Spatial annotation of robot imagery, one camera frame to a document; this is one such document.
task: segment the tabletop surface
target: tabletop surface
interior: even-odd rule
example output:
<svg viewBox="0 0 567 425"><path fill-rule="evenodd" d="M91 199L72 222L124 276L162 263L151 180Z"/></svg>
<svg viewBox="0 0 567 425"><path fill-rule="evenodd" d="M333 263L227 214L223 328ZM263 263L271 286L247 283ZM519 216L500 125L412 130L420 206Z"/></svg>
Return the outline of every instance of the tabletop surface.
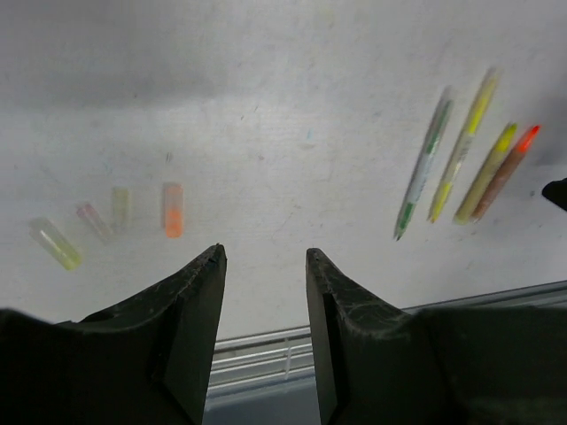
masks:
<svg viewBox="0 0 567 425"><path fill-rule="evenodd" d="M307 324L318 247L398 306L564 280L567 3L559 0L40 0L0 5L0 305L79 320L207 246L229 257L219 337ZM446 210L431 197L486 69L502 71ZM407 233L395 221L443 88L452 119ZM484 219L452 224L509 121L540 137ZM185 190L185 234L161 222ZM103 246L75 214L129 232ZM83 253L65 271L29 236L50 218Z"/></svg>

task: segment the brown marker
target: brown marker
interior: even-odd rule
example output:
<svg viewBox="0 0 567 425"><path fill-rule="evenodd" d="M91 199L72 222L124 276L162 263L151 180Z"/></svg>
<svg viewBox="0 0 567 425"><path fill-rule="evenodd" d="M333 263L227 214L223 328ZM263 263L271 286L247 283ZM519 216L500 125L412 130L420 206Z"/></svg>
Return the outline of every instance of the brown marker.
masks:
<svg viewBox="0 0 567 425"><path fill-rule="evenodd" d="M533 139L540 131L540 126L535 126L530 128L525 132L524 136L517 141L514 149L510 151L506 159L498 168L498 171L494 175L493 179L488 183L485 194L478 201L477 208L474 213L470 216L472 221L479 221L482 216L485 215L486 210L492 204L494 199L498 196L510 176L516 171L517 166L520 165L522 159L524 159L526 152L530 149Z"/></svg>

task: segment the yellow highlighter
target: yellow highlighter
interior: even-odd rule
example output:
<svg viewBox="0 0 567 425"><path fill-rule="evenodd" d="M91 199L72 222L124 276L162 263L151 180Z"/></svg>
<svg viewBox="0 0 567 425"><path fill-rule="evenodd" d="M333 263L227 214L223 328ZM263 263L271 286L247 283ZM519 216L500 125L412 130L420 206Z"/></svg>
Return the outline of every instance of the yellow highlighter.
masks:
<svg viewBox="0 0 567 425"><path fill-rule="evenodd" d="M454 180L461 169L462 162L469 152L470 144L477 134L478 127L480 127L480 123L485 116L488 105L493 98L499 79L499 73L495 68L489 69L483 79L477 97L470 108L469 115L467 116L461 133L459 134L459 138L454 144L453 153L451 153L451 158L449 159L445 172L441 177L441 181L439 182L439 186L437 187L437 191L433 197L433 202L431 202L429 220L432 223L434 223L441 215L443 207L451 194Z"/></svg>
<svg viewBox="0 0 567 425"><path fill-rule="evenodd" d="M454 215L454 223L467 224L469 222L470 215L473 213L477 207L478 201L485 193L488 183L490 183L501 162L504 160L516 130L516 124L508 124L504 128L504 131L486 157L485 163L482 165L480 170L478 170L477 177L470 185L470 189L467 192L466 197L464 197L461 206Z"/></svg>

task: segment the green pen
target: green pen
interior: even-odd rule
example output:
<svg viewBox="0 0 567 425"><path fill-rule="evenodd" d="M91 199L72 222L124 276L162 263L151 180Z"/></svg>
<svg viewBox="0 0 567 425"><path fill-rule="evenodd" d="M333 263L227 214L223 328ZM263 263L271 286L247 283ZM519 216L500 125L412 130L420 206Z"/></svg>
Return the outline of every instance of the green pen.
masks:
<svg viewBox="0 0 567 425"><path fill-rule="evenodd" d="M411 176L411 181L409 182L408 191L404 197L404 202L401 205L400 215L398 216L398 221L396 222L396 231L394 237L396 240L400 240L404 232L408 228L408 224L411 221L411 217L417 205L417 201L422 194L423 187L427 182L427 177L431 170L431 164L433 163L433 157L435 156L435 151L439 145L439 141L443 137L445 128L449 121L451 111L453 110L454 104L454 93L450 87L447 87L441 99L435 108L435 113L433 113L433 118L431 119L431 124L425 135L425 141L423 142L423 148L419 159L417 160L416 168Z"/></svg>

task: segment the orange marker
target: orange marker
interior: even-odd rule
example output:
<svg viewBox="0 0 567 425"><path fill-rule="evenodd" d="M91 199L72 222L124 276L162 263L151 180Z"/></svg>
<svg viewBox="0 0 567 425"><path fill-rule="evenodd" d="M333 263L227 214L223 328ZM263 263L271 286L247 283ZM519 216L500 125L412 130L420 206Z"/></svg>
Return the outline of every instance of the orange marker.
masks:
<svg viewBox="0 0 567 425"><path fill-rule="evenodd" d="M498 168L498 171L494 175L493 179L488 183L485 194L478 201L477 208L474 213L470 216L473 221L479 221L482 216L485 215L486 210L492 204L494 199L498 196L510 176L516 171L517 166L520 165L522 159L524 159L525 154L532 146L533 139L538 135L540 131L540 126L535 126L530 128L522 136L520 140L517 141L514 149L510 151L506 159Z"/></svg>
<svg viewBox="0 0 567 425"><path fill-rule="evenodd" d="M166 236L180 237L183 234L183 187L172 183L166 186L164 196Z"/></svg>

